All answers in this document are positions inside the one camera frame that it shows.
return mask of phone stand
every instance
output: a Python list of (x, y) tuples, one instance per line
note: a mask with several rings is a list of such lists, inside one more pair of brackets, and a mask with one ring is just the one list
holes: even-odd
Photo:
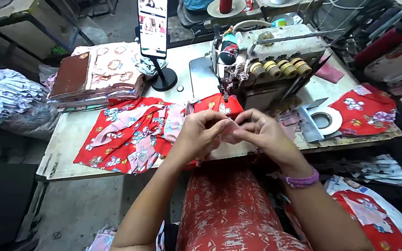
[[(139, 26), (136, 26), (134, 30), (136, 32), (136, 37), (140, 38)], [(169, 43), (170, 43), (170, 35), (167, 34), (167, 47)], [(173, 88), (173, 86), (175, 86), (176, 83), (178, 82), (178, 76), (176, 76), (175, 71), (171, 70), (168, 67), (161, 69), (161, 66), (158, 63), (157, 58), (155, 57), (148, 57), (148, 58), (153, 62), (154, 66), (156, 67), (156, 71), (158, 71), (159, 75), (148, 81), (148, 83), (151, 83), (151, 87), (153, 87), (153, 89), (159, 92), (168, 91), (171, 88)]]

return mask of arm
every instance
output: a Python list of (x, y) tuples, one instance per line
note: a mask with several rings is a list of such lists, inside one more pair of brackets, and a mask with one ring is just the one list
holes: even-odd
[[(279, 124), (255, 109), (238, 115), (235, 122), (252, 122), (234, 131), (239, 139), (251, 142), (278, 163), (283, 175), (305, 178), (312, 168)], [(306, 188), (285, 185), (291, 205), (315, 251), (371, 251), (372, 244), (341, 206), (327, 194), (320, 182)]]
[[(206, 129), (204, 124), (211, 120), (220, 121)], [(212, 110), (186, 117), (175, 145), (122, 220), (110, 251), (156, 250), (156, 236), (181, 168), (197, 157), (228, 124), (225, 115)]]

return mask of purple bracelet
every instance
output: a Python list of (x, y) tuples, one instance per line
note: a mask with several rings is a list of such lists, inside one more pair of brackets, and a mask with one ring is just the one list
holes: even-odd
[(281, 174), (279, 175), (279, 177), (283, 182), (286, 182), (292, 188), (305, 188), (307, 186), (316, 183), (319, 180), (319, 173), (315, 168), (313, 167), (311, 168), (313, 169), (313, 175), (310, 177), (297, 179), (297, 178), (285, 177)]

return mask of forearm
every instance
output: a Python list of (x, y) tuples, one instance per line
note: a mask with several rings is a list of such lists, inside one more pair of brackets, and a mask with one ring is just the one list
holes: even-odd
[[(290, 177), (313, 174), (303, 156), (295, 166), (281, 168), (282, 173)], [(285, 187), (300, 225), (315, 251), (372, 250), (359, 224), (327, 194), (320, 182), (306, 188)]]
[(122, 220), (111, 251), (155, 243), (181, 166), (174, 158), (164, 160)]

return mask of phone screen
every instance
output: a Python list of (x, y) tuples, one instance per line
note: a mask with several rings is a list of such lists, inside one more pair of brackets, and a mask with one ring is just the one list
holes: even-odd
[(141, 53), (167, 55), (167, 0), (138, 0)]

